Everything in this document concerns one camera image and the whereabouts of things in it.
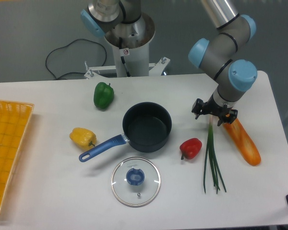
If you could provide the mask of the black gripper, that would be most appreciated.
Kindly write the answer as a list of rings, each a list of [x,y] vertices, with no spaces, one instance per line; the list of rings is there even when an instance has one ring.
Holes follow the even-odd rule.
[[[196,99],[194,102],[192,113],[195,115],[195,119],[198,119],[202,114],[210,114],[219,117],[217,123],[218,127],[224,123],[232,124],[238,116],[238,111],[236,109],[231,110],[227,105],[219,106],[214,100],[209,100],[204,103],[200,98]]]

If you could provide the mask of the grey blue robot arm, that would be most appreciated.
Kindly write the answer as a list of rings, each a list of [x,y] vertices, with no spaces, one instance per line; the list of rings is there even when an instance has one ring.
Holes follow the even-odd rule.
[[[238,112],[235,103],[257,78],[255,65],[232,56],[252,39],[256,23],[241,15],[229,0],[203,0],[202,5],[218,30],[209,41],[198,40],[188,59],[217,84],[207,102],[197,99],[192,107],[196,116],[214,115],[219,124],[231,124]],[[118,77],[148,76],[149,43],[155,35],[153,20],[142,12],[139,0],[95,0],[80,14],[87,30],[103,37],[112,46]]]

